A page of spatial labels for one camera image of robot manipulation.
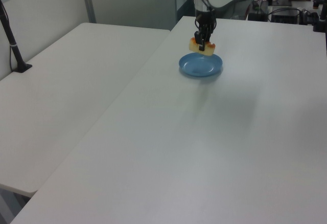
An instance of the desk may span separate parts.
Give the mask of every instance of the desk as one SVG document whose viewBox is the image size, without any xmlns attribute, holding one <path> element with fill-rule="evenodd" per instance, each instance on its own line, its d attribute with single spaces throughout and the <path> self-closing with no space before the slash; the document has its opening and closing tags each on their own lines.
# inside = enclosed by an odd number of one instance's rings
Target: desk
<svg viewBox="0 0 327 224">
<path fill-rule="evenodd" d="M 219 19 L 224 70 L 197 79 L 178 69 L 194 30 L 182 18 L 12 224 L 325 223 L 324 34 Z"/>
<path fill-rule="evenodd" d="M 169 31 L 81 24 L 0 82 L 0 187 L 32 196 Z"/>
</svg>

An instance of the gray floor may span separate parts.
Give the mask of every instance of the gray floor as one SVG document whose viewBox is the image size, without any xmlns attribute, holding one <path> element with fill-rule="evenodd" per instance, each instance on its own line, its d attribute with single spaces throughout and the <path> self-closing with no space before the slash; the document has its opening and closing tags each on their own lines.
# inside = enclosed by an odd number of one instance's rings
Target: gray floor
<svg viewBox="0 0 327 224">
<path fill-rule="evenodd" d="M 0 224 L 9 224 L 29 198 L 0 188 Z"/>
</svg>

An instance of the table surface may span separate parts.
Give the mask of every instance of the table surface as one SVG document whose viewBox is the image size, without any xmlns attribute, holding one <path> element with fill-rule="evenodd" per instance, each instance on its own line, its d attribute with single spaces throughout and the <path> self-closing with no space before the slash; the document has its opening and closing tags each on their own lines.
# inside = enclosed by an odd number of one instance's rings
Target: table surface
<svg viewBox="0 0 327 224">
<path fill-rule="evenodd" d="M 0 187 L 32 196 L 169 31 L 81 24 L 0 82 Z"/>
<path fill-rule="evenodd" d="M 325 35 L 218 20 L 220 76 L 190 78 L 184 17 L 14 219 L 325 223 Z"/>
</svg>

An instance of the bread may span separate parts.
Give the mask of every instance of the bread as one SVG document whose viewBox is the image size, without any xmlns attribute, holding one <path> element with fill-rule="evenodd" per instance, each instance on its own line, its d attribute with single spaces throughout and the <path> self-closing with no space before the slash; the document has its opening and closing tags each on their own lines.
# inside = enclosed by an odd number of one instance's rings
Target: bread
<svg viewBox="0 0 327 224">
<path fill-rule="evenodd" d="M 204 54 L 204 55 L 207 55 L 207 56 L 212 56 L 214 54 L 216 45 L 215 44 L 211 44 L 209 41 L 207 41 L 205 43 L 205 46 L 204 46 L 204 51 L 201 51 L 201 50 L 199 50 L 199 44 L 197 44 L 195 42 L 195 38 L 193 37 L 190 40 L 189 48 L 193 52 Z"/>
</svg>

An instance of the blue plate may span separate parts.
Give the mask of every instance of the blue plate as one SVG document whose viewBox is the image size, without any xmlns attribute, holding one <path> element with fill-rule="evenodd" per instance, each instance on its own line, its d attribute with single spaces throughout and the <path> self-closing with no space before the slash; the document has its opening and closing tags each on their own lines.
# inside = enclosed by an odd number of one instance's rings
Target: blue plate
<svg viewBox="0 0 327 224">
<path fill-rule="evenodd" d="M 194 77 L 207 77 L 217 74 L 223 65 L 222 59 L 217 55 L 206 56 L 199 53 L 191 53 L 179 60 L 181 70 Z"/>
</svg>

